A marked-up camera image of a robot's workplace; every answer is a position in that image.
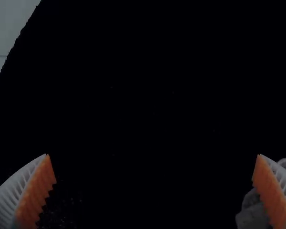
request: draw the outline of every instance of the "black fabric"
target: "black fabric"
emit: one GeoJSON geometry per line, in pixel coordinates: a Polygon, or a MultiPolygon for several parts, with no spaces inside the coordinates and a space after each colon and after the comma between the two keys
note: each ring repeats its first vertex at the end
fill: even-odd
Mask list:
{"type": "Polygon", "coordinates": [[[247,18],[42,0],[0,73],[0,184],[48,153],[41,228],[235,227],[256,154],[286,157],[286,34],[247,18]]]}
{"type": "Polygon", "coordinates": [[[41,1],[0,73],[0,184],[44,153],[57,176],[40,228],[178,221],[180,28],[128,7],[41,1]]]}

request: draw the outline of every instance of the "gray object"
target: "gray object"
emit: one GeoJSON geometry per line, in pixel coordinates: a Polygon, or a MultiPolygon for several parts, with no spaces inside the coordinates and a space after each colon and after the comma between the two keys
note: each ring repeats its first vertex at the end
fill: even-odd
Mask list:
{"type": "MultiPolygon", "coordinates": [[[[278,162],[279,165],[286,169],[286,158],[278,162]]],[[[263,203],[260,201],[256,189],[251,189],[244,197],[242,210],[236,217],[238,229],[271,229],[269,218],[265,213],[263,203]]]]}

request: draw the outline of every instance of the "gray fabric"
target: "gray fabric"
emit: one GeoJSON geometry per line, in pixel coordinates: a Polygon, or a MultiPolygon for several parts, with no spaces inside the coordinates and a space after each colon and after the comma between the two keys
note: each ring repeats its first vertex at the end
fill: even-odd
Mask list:
{"type": "MultiPolygon", "coordinates": [[[[278,162],[286,169],[286,158],[278,162]]],[[[271,229],[269,218],[256,189],[251,189],[244,197],[242,210],[235,217],[238,229],[271,229]]]]}

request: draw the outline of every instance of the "white wall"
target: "white wall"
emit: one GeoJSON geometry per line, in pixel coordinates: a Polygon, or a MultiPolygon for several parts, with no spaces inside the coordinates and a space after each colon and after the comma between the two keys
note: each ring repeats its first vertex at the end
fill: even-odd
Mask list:
{"type": "Polygon", "coordinates": [[[40,0],[0,0],[0,70],[40,0]]]}

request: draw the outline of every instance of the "black background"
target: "black background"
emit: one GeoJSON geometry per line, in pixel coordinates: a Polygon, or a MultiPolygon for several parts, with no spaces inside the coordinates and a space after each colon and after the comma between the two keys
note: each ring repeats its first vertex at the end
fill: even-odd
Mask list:
{"type": "Polygon", "coordinates": [[[206,9],[41,1],[0,73],[0,184],[57,176],[40,228],[235,227],[286,157],[286,30],[206,9]]]}

